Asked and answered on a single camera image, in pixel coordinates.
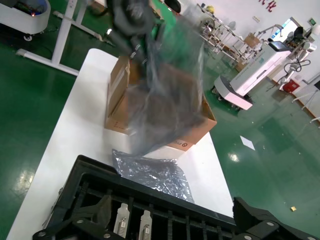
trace green floor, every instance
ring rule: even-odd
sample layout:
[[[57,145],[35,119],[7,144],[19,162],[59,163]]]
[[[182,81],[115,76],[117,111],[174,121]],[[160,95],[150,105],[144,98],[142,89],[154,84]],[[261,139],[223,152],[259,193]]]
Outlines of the green floor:
[[[65,0],[52,1],[63,12]],[[61,20],[51,17],[48,28]],[[102,33],[106,18],[85,15],[84,25]],[[50,57],[57,32],[33,43],[34,52]],[[90,48],[117,55],[116,49],[72,28],[61,63],[80,69]],[[236,72],[221,55],[206,62],[204,88],[219,74]],[[4,240],[36,173],[75,77],[15,55],[0,44],[0,240]],[[254,106],[237,113],[206,91],[218,124],[210,132],[230,193],[271,211],[284,223],[320,237],[320,130],[310,117],[268,81],[252,91]],[[251,140],[255,151],[243,146]]]

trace white wall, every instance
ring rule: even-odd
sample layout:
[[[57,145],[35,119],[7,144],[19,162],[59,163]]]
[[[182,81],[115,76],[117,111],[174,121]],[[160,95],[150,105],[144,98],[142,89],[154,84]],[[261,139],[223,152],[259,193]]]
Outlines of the white wall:
[[[248,33],[262,31],[274,24],[282,25],[287,19],[293,17],[305,29],[310,28],[308,20],[313,18],[320,24],[320,0],[275,0],[277,7],[269,12],[266,7],[272,0],[265,0],[262,5],[259,0],[192,0],[193,3],[212,5],[215,16],[225,24],[236,22],[236,33],[246,37]],[[260,19],[257,23],[253,16]],[[313,36],[318,50],[307,59],[311,60],[310,66],[305,67],[300,75],[302,79],[309,81],[320,69],[320,36]]]

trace white machine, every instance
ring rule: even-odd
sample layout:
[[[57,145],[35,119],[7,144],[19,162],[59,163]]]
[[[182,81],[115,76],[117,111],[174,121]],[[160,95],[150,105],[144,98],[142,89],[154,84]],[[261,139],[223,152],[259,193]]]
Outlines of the white machine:
[[[23,11],[15,7],[17,3],[30,6],[35,11]],[[31,41],[32,35],[46,29],[50,12],[48,0],[0,0],[0,24],[24,33],[26,41]]]
[[[263,80],[277,65],[291,53],[281,41],[270,42],[250,63],[230,82],[219,76],[214,88],[228,102],[248,110],[252,107],[245,95]]]

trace white desk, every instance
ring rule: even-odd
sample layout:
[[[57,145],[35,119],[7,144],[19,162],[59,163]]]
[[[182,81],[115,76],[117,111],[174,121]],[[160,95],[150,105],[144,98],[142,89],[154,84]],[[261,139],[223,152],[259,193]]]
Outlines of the white desk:
[[[8,240],[31,240],[43,228],[78,155],[112,165],[112,145],[124,150],[122,141],[126,136],[104,129],[107,81],[116,61],[117,58],[98,49],[88,52]],[[109,142],[110,135],[116,137],[113,142]],[[169,150],[173,155],[178,151]],[[232,217],[232,198],[210,134],[177,161],[195,203]]]

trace plastic bag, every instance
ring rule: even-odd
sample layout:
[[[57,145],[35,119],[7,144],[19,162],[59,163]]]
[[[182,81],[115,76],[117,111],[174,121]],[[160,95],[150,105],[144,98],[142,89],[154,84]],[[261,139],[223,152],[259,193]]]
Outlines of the plastic bag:
[[[162,42],[145,39],[147,58],[140,84],[127,89],[132,153],[145,155],[201,125],[203,41],[177,18]]]
[[[112,150],[118,173],[131,181],[194,203],[184,172],[174,159],[152,159]]]

